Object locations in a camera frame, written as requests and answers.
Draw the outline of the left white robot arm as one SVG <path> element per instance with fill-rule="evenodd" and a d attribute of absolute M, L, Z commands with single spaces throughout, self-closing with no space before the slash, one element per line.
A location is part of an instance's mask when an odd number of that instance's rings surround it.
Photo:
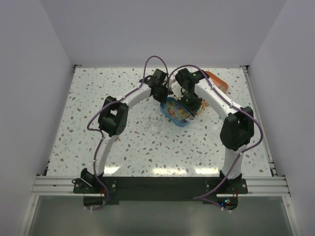
<path fill-rule="evenodd" d="M 165 103 L 168 97 L 168 82 L 168 73 L 156 69 L 153 75 L 141 79 L 139 86 L 127 94 L 118 97 L 108 96 L 102 108 L 88 122 L 88 130 L 101 134 L 92 165 L 81 172 L 81 179 L 87 173 L 92 175 L 85 180 L 84 184 L 91 193 L 98 192 L 102 187 L 100 178 L 104 173 L 105 162 L 115 139 L 126 128 L 129 110 L 151 96 L 159 103 Z"/>

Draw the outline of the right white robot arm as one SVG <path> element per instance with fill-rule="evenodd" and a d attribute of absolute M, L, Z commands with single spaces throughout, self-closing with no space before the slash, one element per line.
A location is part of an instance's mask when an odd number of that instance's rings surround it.
<path fill-rule="evenodd" d="M 176 82 L 172 85 L 179 104 L 194 117 L 201 102 L 207 102 L 223 121 L 220 140 L 225 146 L 224 164 L 221 173 L 225 178 L 219 181 L 224 193 L 231 193 L 236 187 L 241 174 L 242 151 L 245 150 L 254 135 L 253 110 L 241 107 L 223 93 L 204 71 L 189 72 L 184 68 L 175 75 Z"/>

